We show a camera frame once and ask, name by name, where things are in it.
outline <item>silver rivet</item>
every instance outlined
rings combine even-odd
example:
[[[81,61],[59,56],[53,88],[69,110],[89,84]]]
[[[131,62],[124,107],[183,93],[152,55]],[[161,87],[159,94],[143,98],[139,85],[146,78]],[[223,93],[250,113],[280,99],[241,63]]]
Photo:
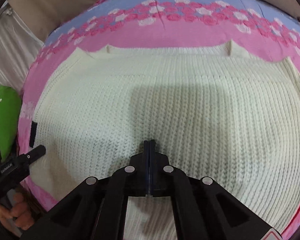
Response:
[[[127,173],[132,173],[134,172],[134,167],[133,166],[127,166],[124,168],[124,171]]]
[[[203,184],[205,184],[205,185],[211,185],[212,182],[213,182],[213,180],[212,180],[210,177],[204,177],[204,178],[202,179],[202,182],[203,182]]]
[[[96,182],[97,182],[97,180],[96,180],[95,177],[89,177],[89,178],[86,179],[86,183],[87,183],[88,185],[93,185],[93,184],[95,184]]]
[[[173,172],[173,167],[172,167],[172,166],[164,166],[164,167],[163,167],[163,170],[164,170],[165,172]]]

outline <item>white knitted sweater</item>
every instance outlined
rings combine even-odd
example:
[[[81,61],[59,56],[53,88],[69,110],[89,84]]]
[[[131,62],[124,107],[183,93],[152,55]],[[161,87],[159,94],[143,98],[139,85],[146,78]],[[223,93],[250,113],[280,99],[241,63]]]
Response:
[[[282,231],[300,204],[300,75],[233,42],[214,48],[77,49],[35,109],[32,180],[60,200],[155,139],[188,176],[210,176]],[[131,198],[125,239],[176,239],[168,199]]]

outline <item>green cushion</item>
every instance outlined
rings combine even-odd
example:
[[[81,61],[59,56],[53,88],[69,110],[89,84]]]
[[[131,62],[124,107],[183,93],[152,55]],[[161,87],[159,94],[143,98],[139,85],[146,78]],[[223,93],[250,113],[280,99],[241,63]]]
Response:
[[[21,98],[10,87],[0,86],[0,153],[4,161],[17,135]]]

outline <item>curtain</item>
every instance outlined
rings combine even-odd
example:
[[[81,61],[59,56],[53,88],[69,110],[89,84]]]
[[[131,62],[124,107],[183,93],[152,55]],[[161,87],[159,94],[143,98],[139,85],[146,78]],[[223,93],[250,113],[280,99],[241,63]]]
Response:
[[[21,93],[31,63],[43,42],[8,5],[0,15],[0,85]]]

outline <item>bed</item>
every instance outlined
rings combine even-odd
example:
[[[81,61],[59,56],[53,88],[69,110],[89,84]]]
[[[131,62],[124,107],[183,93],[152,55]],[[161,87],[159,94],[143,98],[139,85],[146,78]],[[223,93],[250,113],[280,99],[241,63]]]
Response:
[[[212,47],[233,40],[266,60],[289,56],[300,72],[300,23],[258,0],[99,0],[54,30],[23,86],[18,123],[20,153],[29,151],[33,112],[52,73],[77,48],[88,52],[119,48]],[[35,185],[24,186],[46,209],[57,201]],[[300,206],[282,233],[289,239],[300,225]]]

